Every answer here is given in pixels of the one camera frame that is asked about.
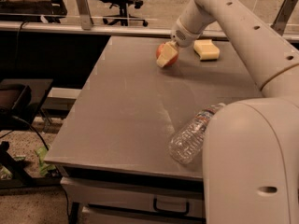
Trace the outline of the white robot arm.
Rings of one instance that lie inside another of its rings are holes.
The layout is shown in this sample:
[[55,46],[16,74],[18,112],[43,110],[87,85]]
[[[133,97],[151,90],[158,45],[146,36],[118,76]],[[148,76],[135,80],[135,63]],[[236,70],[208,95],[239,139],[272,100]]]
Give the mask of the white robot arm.
[[239,0],[190,0],[157,64],[213,21],[262,97],[225,106],[207,126],[206,224],[299,224],[299,51]]

